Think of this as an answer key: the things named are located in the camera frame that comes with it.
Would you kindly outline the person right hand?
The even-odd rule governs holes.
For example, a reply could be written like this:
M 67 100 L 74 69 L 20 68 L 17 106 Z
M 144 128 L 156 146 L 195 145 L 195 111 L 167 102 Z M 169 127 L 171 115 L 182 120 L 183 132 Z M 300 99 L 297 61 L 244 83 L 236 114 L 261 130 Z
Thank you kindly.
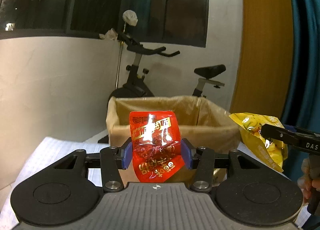
M 312 196 L 311 188 L 315 188 L 319 191 L 320 181 L 319 179 L 312 179 L 310 177 L 310 160 L 309 158 L 305 158 L 301 165 L 301 170 L 303 172 L 303 176 L 301 176 L 297 180 L 297 184 L 303 193 L 304 203 L 308 203 L 310 197 Z

